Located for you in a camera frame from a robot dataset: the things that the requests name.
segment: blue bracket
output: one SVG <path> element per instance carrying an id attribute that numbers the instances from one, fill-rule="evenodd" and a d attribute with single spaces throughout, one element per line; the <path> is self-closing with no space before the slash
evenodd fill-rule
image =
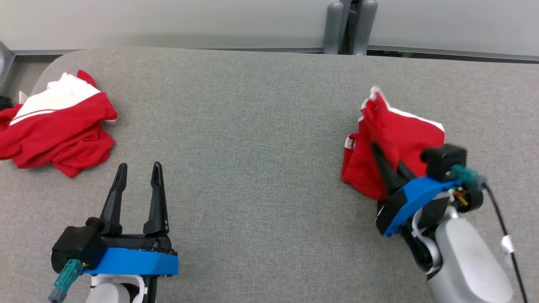
<path id="1" fill-rule="evenodd" d="M 429 204 L 439 193 L 460 186 L 461 181 L 440 182 L 430 177 L 415 178 L 403 186 L 407 203 L 404 204 L 391 225 L 384 233 L 384 237 L 392 236 L 399 232 L 400 227 L 419 209 Z"/>
<path id="2" fill-rule="evenodd" d="M 139 276 L 175 276 L 179 258 L 153 251 L 109 247 L 97 268 L 84 270 L 89 274 L 137 274 Z"/>

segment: black cable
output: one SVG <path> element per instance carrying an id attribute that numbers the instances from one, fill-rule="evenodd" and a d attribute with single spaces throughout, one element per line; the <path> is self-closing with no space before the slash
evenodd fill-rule
<path id="1" fill-rule="evenodd" d="M 492 202 L 492 205 L 494 205 L 494 210 L 496 211 L 496 215 L 498 216 L 498 221 L 500 221 L 500 226 L 502 227 L 503 235 L 508 236 L 509 233 L 507 232 L 507 228 L 505 226 L 505 223 L 503 221 L 503 217 L 500 211 L 500 207 L 498 206 L 498 203 L 496 201 L 496 198 L 494 198 L 494 193 L 492 192 L 492 189 L 488 186 L 487 183 L 484 183 L 483 186 L 488 192 L 488 196 L 490 197 L 490 201 Z M 516 262 L 515 252 L 511 252 L 511 260 L 513 261 L 513 268 L 515 269 L 516 279 L 519 282 L 520 287 L 520 293 L 522 294 L 522 300 L 524 303 L 528 303 L 528 297 L 526 296 L 526 290 L 524 289 L 524 283 L 522 282 L 522 277 L 520 276 L 520 270 L 519 266 Z"/>

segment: red garment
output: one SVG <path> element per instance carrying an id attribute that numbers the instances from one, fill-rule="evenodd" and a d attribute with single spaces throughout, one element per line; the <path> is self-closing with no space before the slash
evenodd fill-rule
<path id="1" fill-rule="evenodd" d="M 77 78 L 95 87 L 86 72 L 79 71 Z M 114 140 L 101 128 L 101 121 L 115 122 L 117 113 L 106 93 L 97 91 L 68 107 L 59 105 L 55 98 L 46 102 L 42 107 L 50 105 L 50 109 L 18 117 L 21 105 L 0 112 L 0 160 L 12 159 L 18 168 L 52 163 L 72 178 L 108 159 Z"/>
<path id="2" fill-rule="evenodd" d="M 365 101 L 359 119 L 359 132 L 345 142 L 341 178 L 362 194 L 380 199 L 386 194 L 378 166 L 372 155 L 371 142 L 377 143 L 393 169 L 402 161 L 416 176 L 425 176 L 426 164 L 420 159 L 428 147 L 444 144 L 444 128 L 410 113 L 392 108 L 377 87 Z"/>

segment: teal connector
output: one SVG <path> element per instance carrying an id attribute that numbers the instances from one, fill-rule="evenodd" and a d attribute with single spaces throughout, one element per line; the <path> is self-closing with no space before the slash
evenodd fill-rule
<path id="1" fill-rule="evenodd" d="M 485 177 L 478 174 L 475 170 L 458 164 L 453 165 L 451 168 L 451 177 L 454 180 L 462 181 L 464 184 L 476 185 L 480 189 L 487 182 Z"/>
<path id="2" fill-rule="evenodd" d="M 66 296 L 67 291 L 75 282 L 75 280 L 82 274 L 82 265 L 80 261 L 76 259 L 70 259 L 67 264 L 58 275 L 58 278 L 54 282 L 54 290 L 49 295 L 48 299 L 50 303 L 62 303 Z"/>

